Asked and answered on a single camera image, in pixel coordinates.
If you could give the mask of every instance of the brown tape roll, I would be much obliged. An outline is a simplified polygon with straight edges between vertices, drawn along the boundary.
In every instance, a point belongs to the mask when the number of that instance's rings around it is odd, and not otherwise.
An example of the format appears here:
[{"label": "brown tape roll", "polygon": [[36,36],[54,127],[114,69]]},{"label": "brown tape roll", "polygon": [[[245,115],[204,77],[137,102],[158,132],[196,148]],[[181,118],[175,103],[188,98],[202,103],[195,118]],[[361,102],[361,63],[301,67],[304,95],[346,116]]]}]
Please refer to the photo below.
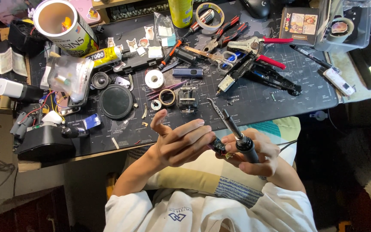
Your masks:
[{"label": "brown tape roll", "polygon": [[[170,103],[165,103],[165,102],[163,102],[163,100],[161,99],[161,95],[162,95],[163,93],[165,93],[165,92],[170,92],[170,93],[173,95],[173,100],[172,100]],[[176,101],[176,94],[175,94],[174,91],[172,91],[171,89],[163,89],[163,90],[160,92],[160,95],[158,96],[158,99],[160,100],[160,102],[161,102],[161,104],[162,104],[163,106],[167,106],[167,107],[169,107],[169,106],[172,106],[172,105],[175,103],[175,101]]]}]

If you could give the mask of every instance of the hand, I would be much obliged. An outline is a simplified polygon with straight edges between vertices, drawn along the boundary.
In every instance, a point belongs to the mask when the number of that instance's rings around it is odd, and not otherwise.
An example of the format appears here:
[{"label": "hand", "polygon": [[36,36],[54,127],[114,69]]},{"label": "hand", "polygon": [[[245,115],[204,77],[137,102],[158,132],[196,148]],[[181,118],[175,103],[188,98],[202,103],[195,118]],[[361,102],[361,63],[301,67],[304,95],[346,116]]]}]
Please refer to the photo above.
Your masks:
[{"label": "hand", "polygon": [[254,176],[271,177],[277,169],[277,157],[280,154],[280,148],[272,144],[270,138],[258,130],[249,128],[242,133],[251,138],[254,143],[254,149],[257,152],[260,163],[248,163],[244,155],[238,152],[235,145],[234,134],[229,134],[221,139],[226,144],[225,149],[229,153],[235,153],[233,157],[226,159],[224,156],[216,154],[219,159],[224,159],[241,171]]},{"label": "hand", "polygon": [[167,116],[167,110],[162,109],[154,115],[151,128],[160,136],[157,143],[147,151],[147,155],[162,168],[178,167],[184,163],[196,160],[207,145],[216,137],[211,126],[204,125],[203,119],[196,119],[172,130],[163,125],[162,120]]}]

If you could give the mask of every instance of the screwdriver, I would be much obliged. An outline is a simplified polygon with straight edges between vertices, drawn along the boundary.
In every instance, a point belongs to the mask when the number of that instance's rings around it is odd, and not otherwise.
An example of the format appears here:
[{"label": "screwdriver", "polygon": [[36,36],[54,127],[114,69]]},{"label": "screwdriver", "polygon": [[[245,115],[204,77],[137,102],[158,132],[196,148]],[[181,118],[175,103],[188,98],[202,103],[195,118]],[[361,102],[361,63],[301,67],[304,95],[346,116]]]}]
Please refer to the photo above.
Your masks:
[{"label": "screwdriver", "polygon": [[[208,9],[206,12],[204,12],[200,16],[201,22],[205,24],[209,23],[211,20],[213,20],[213,18],[214,18],[214,11],[212,9]],[[161,64],[158,65],[157,69],[161,71],[165,67],[165,65],[168,63],[168,61],[170,61],[171,56],[174,54],[174,50],[178,48],[184,42],[184,39],[187,36],[191,35],[199,28],[200,28],[200,25],[197,22],[191,25],[191,27],[188,29],[188,32],[185,35],[183,35],[183,37],[178,38],[177,43],[172,47],[170,53],[168,53],[164,57],[164,59],[161,61]]]},{"label": "screwdriver", "polygon": [[223,115],[227,125],[234,134],[237,150],[244,155],[249,163],[259,163],[260,161],[258,160],[257,152],[254,149],[253,140],[241,133],[233,118],[225,109],[223,109]]}]

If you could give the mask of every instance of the pillow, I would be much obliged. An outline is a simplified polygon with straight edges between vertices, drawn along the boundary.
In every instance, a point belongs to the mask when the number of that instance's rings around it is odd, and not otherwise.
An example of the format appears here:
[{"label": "pillow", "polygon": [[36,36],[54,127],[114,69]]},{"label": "pillow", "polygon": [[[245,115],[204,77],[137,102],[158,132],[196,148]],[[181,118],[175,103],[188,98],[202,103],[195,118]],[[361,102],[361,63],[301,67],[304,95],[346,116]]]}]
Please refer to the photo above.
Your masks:
[{"label": "pillow", "polygon": [[[270,137],[274,144],[297,140],[300,121],[297,117],[287,117],[272,121],[240,126],[241,131],[254,128]],[[216,131],[222,138],[232,132],[228,129]],[[143,155],[150,146],[128,150],[124,170]],[[293,165],[297,143],[287,147],[280,156]],[[267,183],[258,176],[247,175],[225,160],[217,159],[214,151],[206,151],[193,162],[180,167],[166,167],[157,172],[147,182],[145,190],[159,188],[183,188],[215,194],[219,197],[234,199],[251,208],[263,194],[261,189]]]}]

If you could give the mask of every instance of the blue pen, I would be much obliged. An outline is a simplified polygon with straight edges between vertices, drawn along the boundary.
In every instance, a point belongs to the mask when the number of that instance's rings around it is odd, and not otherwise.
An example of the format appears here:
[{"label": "blue pen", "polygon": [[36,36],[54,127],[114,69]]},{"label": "blue pen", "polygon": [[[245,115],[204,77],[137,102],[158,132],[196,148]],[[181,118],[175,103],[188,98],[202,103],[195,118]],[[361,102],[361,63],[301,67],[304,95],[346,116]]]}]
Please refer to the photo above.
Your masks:
[{"label": "blue pen", "polygon": [[[239,51],[236,51],[236,52],[235,52],[235,55],[237,55],[237,58],[239,58],[242,54],[243,54],[243,53],[242,53],[242,52],[239,52]],[[236,58],[235,58],[234,56],[230,56],[227,60],[228,60],[228,61],[234,61],[235,59],[236,59]],[[223,64],[221,67],[222,67],[222,68],[225,68],[225,67],[227,67],[227,65],[226,65],[226,64]]]}]

